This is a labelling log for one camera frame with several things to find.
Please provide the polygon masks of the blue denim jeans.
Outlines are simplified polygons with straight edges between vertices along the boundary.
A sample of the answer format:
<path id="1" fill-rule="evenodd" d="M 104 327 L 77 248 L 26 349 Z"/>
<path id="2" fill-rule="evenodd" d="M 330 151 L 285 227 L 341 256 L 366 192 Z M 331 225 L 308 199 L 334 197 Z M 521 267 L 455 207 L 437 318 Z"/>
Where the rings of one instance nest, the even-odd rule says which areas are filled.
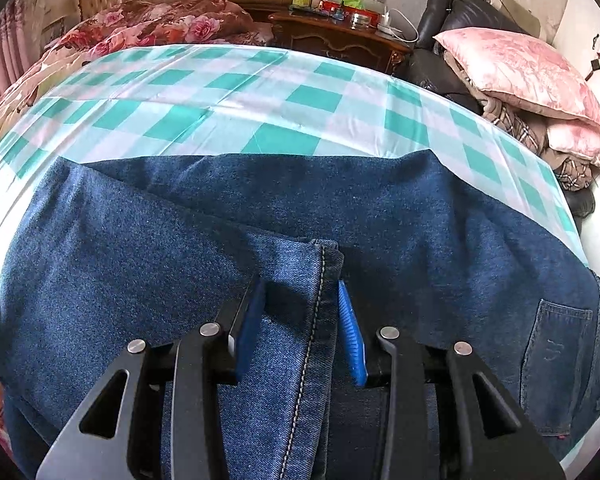
<path id="1" fill-rule="evenodd" d="M 0 279 L 0 382 L 24 474 L 130 340 L 181 338 L 253 275 L 258 343 L 220 400 L 234 479 L 378 471 L 384 397 L 353 385 L 340 287 L 370 328 L 469 342 L 555 456 L 600 417 L 600 278 L 428 151 L 61 158 Z"/>

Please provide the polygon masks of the brown plaid folded blanket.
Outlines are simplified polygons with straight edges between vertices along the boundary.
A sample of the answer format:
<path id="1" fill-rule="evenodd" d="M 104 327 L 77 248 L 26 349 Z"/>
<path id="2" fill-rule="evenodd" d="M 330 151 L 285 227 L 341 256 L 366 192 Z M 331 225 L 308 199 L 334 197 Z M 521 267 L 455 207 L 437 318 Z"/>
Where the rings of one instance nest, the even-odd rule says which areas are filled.
<path id="1" fill-rule="evenodd" d="M 591 185 L 593 175 L 589 162 L 550 148 L 544 117 L 526 110 L 518 110 L 497 98 L 487 96 L 474 85 L 451 53 L 445 51 L 443 59 L 453 73 L 463 81 L 469 94 L 478 102 L 479 114 L 547 162 L 564 190 L 578 192 Z"/>

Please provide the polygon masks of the small pink satin pillow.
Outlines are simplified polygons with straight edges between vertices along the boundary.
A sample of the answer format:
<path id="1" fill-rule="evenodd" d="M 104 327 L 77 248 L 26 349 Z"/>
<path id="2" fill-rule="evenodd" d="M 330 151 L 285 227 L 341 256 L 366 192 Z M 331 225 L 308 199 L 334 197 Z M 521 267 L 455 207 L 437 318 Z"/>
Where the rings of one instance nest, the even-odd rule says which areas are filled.
<path id="1" fill-rule="evenodd" d="M 550 119 L 546 133 L 554 151 L 577 156 L 600 169 L 600 127 L 577 119 Z"/>

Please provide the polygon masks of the teal white checkered sheet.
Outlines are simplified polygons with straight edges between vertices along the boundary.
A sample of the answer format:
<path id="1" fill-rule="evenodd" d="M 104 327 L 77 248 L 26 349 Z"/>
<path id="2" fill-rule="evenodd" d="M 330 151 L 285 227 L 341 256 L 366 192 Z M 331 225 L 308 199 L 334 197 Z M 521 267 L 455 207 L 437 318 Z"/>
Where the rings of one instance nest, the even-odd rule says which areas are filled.
<path id="1" fill-rule="evenodd" d="M 57 157 L 434 152 L 583 255 L 553 171 L 502 130 L 376 70 L 251 46 L 133 48 L 51 88 L 0 141 L 0 229 Z"/>

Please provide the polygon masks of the large pink satin pillow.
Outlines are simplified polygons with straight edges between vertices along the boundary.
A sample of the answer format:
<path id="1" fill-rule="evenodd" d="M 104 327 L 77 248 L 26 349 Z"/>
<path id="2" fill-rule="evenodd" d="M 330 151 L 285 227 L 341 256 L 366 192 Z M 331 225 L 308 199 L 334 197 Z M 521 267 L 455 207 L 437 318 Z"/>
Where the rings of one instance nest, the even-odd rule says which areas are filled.
<path id="1" fill-rule="evenodd" d="M 445 30 L 434 40 L 483 93 L 535 114 L 600 127 L 600 102 L 572 64 L 538 38 L 483 27 Z"/>

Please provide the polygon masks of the red floral quilt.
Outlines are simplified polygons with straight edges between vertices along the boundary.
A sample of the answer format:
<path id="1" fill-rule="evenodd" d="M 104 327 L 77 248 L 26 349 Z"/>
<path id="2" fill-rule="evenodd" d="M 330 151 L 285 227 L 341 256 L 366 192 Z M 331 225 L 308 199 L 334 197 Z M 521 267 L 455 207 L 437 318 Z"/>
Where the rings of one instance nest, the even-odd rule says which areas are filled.
<path id="1" fill-rule="evenodd" d="M 186 54 L 204 71 L 194 83 L 215 96 L 238 58 L 265 51 L 270 26 L 228 0 L 132 1 L 77 24 L 0 99 L 0 274 L 24 196 L 58 156 L 94 162 L 122 156 L 238 153 L 260 122 L 216 105 L 126 105 L 149 70 Z"/>

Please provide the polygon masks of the pink curtain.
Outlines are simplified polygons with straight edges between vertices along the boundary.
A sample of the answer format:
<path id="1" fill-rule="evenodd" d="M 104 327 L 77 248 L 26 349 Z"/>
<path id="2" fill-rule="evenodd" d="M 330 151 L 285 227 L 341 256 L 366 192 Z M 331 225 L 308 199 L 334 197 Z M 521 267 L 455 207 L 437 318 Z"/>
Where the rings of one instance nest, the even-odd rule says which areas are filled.
<path id="1" fill-rule="evenodd" d="M 31 40 L 23 0 L 8 0 L 0 12 L 0 96 L 31 66 Z"/>

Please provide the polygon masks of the round silver tin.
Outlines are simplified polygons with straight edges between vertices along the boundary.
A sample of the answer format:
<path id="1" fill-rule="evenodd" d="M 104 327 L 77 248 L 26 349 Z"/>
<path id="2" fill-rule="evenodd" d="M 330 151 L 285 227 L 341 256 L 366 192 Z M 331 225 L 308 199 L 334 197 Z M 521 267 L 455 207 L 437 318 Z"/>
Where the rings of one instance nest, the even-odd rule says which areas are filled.
<path id="1" fill-rule="evenodd" d="M 357 30 L 366 30 L 370 28 L 372 18 L 369 15 L 354 12 L 350 14 L 350 26 Z"/>

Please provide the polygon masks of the dark wooden nightstand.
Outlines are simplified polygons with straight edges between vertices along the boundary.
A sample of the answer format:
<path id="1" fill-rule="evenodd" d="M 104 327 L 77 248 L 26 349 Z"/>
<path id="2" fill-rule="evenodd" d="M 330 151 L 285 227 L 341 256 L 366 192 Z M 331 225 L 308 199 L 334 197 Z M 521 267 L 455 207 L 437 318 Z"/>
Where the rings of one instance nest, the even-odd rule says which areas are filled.
<path id="1" fill-rule="evenodd" d="M 412 53 L 406 44 L 381 37 L 371 29 L 354 29 L 331 18 L 276 12 L 272 24 L 276 47 L 332 58 L 392 75 Z"/>

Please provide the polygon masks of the green plastic bag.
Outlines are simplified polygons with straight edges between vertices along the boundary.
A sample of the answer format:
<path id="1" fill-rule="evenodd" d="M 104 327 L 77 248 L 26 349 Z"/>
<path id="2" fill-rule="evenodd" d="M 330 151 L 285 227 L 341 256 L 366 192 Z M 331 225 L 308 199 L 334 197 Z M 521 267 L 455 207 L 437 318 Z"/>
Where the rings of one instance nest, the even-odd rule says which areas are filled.
<path id="1" fill-rule="evenodd" d="M 364 10 L 365 9 L 364 0 L 340 0 L 340 2 L 351 9 L 356 9 L 356 10 Z"/>

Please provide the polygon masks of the red box on nightstand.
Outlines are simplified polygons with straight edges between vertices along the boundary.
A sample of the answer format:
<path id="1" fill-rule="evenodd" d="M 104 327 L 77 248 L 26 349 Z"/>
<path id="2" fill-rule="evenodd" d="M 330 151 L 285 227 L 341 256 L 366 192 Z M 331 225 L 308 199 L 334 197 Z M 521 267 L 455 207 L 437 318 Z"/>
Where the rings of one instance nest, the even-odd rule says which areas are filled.
<path id="1" fill-rule="evenodd" d="M 338 18 L 340 21 L 347 21 L 353 18 L 354 14 L 359 16 L 366 16 L 368 18 L 368 24 L 370 27 L 376 27 L 379 20 L 380 14 L 374 11 L 358 9 L 354 6 L 346 6 L 343 1 L 336 2 L 332 0 L 321 0 L 317 5 L 317 10 L 331 16 L 332 18 Z"/>

